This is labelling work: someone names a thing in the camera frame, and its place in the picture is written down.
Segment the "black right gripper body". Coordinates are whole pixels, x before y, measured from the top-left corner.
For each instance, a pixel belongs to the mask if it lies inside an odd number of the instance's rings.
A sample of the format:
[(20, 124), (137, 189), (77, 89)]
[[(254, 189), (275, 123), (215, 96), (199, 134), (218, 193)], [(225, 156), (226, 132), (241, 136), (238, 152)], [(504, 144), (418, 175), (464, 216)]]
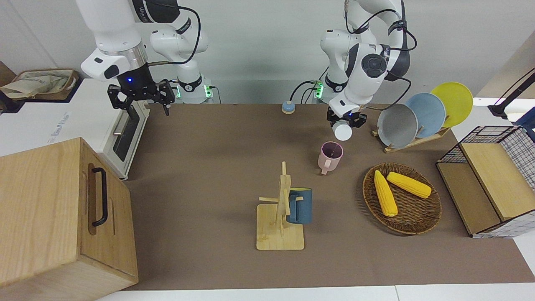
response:
[(118, 82), (126, 101), (132, 103), (138, 100), (159, 101), (159, 92), (151, 75), (148, 63), (135, 70), (118, 76)]

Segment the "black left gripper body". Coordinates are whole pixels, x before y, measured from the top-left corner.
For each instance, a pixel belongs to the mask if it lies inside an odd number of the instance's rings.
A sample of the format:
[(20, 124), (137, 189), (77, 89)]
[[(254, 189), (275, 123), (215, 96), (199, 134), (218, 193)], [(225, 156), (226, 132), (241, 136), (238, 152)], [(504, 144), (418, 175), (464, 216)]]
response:
[(345, 121), (348, 122), (348, 124), (357, 124), (360, 120), (360, 112), (359, 111), (348, 111), (344, 113), (341, 117), (334, 114), (334, 122), (338, 121)]

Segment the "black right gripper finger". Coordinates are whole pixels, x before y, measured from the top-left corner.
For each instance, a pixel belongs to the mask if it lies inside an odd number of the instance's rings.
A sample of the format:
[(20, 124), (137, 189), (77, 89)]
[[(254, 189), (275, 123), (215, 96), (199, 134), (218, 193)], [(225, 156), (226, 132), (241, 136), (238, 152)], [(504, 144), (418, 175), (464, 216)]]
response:
[(135, 116), (135, 109), (132, 107), (134, 102), (133, 97), (130, 94), (125, 94), (126, 99), (120, 100), (118, 95), (122, 93), (122, 88), (115, 84), (109, 84), (108, 86), (108, 97), (114, 109), (120, 109), (127, 112), (131, 120), (137, 120)]
[(158, 83), (157, 103), (163, 106), (166, 116), (169, 116), (169, 108), (175, 102), (175, 94), (168, 80), (162, 80)]

